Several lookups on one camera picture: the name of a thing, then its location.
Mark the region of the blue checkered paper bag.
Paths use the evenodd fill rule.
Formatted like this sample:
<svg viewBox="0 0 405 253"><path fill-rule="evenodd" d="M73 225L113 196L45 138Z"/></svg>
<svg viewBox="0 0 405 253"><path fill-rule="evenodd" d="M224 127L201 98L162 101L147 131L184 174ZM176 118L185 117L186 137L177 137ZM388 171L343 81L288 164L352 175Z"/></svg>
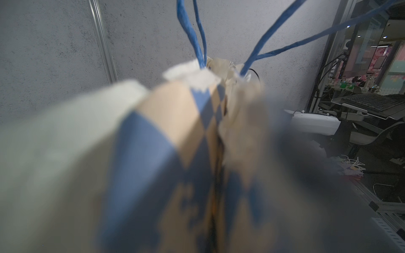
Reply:
<svg viewBox="0 0 405 253"><path fill-rule="evenodd" d="M1 252L391 253L291 123L339 1L1 2Z"/></svg>

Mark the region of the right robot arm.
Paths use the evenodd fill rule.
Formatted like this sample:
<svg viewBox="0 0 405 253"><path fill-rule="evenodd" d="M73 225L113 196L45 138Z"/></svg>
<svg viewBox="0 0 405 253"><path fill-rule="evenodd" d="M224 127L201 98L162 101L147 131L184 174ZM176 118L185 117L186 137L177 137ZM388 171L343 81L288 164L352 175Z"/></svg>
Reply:
<svg viewBox="0 0 405 253"><path fill-rule="evenodd" d="M292 125L302 133L333 136L341 124L341 121L334 116L304 111L285 110L285 112L292 116Z"/></svg>

